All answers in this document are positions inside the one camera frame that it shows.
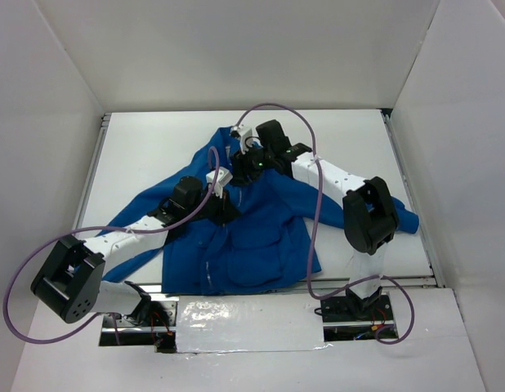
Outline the blue zip-up jacket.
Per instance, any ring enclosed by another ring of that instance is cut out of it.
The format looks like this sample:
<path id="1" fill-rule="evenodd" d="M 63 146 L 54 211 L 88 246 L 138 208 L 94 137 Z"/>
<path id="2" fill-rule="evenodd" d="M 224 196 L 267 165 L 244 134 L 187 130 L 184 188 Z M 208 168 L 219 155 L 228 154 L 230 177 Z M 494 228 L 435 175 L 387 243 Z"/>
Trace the blue zip-up jacket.
<path id="1" fill-rule="evenodd" d="M 108 225 L 122 227 L 139 220 L 169 198 L 184 176 L 202 180 L 208 172 L 211 146 L 217 149 L 221 166 L 231 170 L 230 154 L 239 150 L 239 142 L 231 137 L 229 127 L 220 127 L 189 165 L 140 192 Z M 289 287 L 306 277 L 311 241 L 303 218 L 315 216 L 317 189 L 274 170 L 249 186 L 227 185 L 226 189 L 241 216 L 228 225 L 214 225 L 210 220 L 189 223 L 178 239 L 165 245 L 163 292 L 243 295 Z M 122 282 L 160 250 L 113 267 L 104 280 Z"/>

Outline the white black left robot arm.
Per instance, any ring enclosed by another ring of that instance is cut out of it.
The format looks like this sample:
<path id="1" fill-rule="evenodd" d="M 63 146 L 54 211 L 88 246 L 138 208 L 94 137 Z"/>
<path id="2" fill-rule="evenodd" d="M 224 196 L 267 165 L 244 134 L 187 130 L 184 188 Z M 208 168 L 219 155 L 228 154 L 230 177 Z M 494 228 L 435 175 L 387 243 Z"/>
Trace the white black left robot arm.
<path id="1" fill-rule="evenodd" d="M 161 249 L 186 234 L 193 222 L 224 225 L 238 218 L 226 189 L 232 177 L 224 168 L 209 172 L 205 181 L 184 176 L 170 197 L 122 230 L 86 239 L 64 236 L 31 283 L 32 293 L 66 323 L 89 313 L 118 314 L 134 325 L 149 323 L 159 304 L 135 283 L 103 280 L 105 267 Z"/>

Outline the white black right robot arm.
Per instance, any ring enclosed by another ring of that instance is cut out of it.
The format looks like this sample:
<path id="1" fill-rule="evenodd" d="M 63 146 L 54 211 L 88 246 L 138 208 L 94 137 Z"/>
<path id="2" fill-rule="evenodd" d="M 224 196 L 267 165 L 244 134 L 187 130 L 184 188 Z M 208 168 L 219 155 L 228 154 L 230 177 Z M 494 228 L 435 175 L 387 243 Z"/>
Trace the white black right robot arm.
<path id="1" fill-rule="evenodd" d="M 230 134 L 239 142 L 232 157 L 236 184 L 248 185 L 274 170 L 317 189 L 341 207 L 344 234 L 353 249 L 345 307 L 353 316 L 370 312 L 381 296 L 387 246 L 400 223 L 387 183 L 378 176 L 352 175 L 319 158 L 311 147 L 291 143 L 276 120 L 256 129 L 233 126 Z"/>

